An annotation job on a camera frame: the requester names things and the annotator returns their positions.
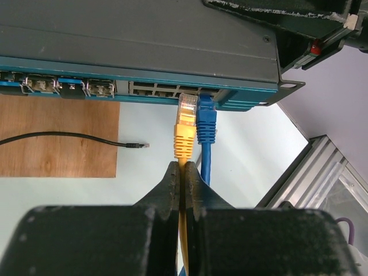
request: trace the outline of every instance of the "port cluster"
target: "port cluster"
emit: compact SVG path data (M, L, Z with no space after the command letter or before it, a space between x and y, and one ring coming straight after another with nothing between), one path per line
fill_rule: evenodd
M84 79L0 71L0 89L9 93L58 94L66 98L110 97L116 94L113 80Z

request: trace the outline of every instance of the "sfp port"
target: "sfp port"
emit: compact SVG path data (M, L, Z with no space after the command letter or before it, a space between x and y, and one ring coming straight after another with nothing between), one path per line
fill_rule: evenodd
M87 95L86 85L81 79L58 78L57 88L65 99L84 99Z
M23 81L23 85L26 86L33 93L59 93L56 78L52 76L28 75Z
M112 97L115 96L115 84L112 80L89 79L86 91L91 97Z
M0 93L6 95L27 94L28 89L22 86L22 74L0 71Z

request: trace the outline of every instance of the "ethernet cable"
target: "ethernet cable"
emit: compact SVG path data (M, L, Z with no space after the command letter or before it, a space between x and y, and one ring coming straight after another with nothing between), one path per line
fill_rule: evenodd
M14 142L21 139L26 139L30 137L37 137L37 136L67 136L67 137L78 137L83 139L93 140L99 143L104 143L107 145L114 145L116 147L124 147L124 148L149 148L150 144L140 144L140 143L119 143L115 141L106 140L100 137L76 133L76 132L65 132L65 131L41 131L41 132L31 132L26 134L21 134L18 136L13 136L10 138L6 138L0 141L0 145L4 145L10 142Z
M185 206L185 165L193 152L196 136L198 97L182 93L179 97L177 123L174 128L174 154L180 169L179 237L186 275L189 275L188 244Z
M197 140L202 145L201 177L210 184L211 176L211 145L216 137L217 112L214 102L208 95L201 95L197 108Z

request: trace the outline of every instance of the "ethernet port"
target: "ethernet port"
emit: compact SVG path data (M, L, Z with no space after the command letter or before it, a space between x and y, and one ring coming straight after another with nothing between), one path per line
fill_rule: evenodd
M211 92L211 93L218 93L220 89L216 88L208 88L208 87L202 87L201 92Z
M134 82L134 85L143 87L155 87L155 84L150 82Z
M179 89L180 89L180 90L198 91L198 87L194 87L194 86L185 86L185 85L180 85Z
M133 94L138 96L152 96L152 90L133 89Z
M157 84L157 88L167 88L167 89L176 89L176 85L164 85L162 83Z
M172 98L174 96L173 92L156 91L155 96L162 98Z

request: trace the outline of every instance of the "screw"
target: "screw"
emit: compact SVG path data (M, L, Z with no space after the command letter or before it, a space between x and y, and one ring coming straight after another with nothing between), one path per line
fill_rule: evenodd
M263 37L263 41L264 41L265 43L270 43L271 38L270 38L269 36L264 36L264 37Z

